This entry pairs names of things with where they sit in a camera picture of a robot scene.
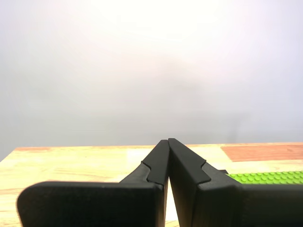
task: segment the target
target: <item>gray background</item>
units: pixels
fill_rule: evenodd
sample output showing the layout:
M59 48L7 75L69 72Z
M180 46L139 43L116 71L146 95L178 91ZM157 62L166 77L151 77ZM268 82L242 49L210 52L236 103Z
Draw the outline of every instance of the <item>gray background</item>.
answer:
M302 141L303 1L0 1L15 147Z

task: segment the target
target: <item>green lego baseplate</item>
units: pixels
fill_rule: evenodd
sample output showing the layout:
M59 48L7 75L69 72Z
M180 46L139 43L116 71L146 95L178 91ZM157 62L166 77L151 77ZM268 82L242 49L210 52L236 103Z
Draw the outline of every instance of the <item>green lego baseplate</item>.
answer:
M303 171L228 174L228 176L246 184L303 184Z

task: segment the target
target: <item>wooden tabletop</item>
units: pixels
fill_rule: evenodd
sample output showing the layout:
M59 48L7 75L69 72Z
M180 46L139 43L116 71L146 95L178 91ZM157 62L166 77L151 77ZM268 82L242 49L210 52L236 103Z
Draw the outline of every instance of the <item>wooden tabletop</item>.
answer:
M119 182L154 146L17 148L0 162L0 223L20 227L16 199L41 181ZM303 143L188 145L229 173L303 170ZM166 226L178 218L169 186Z

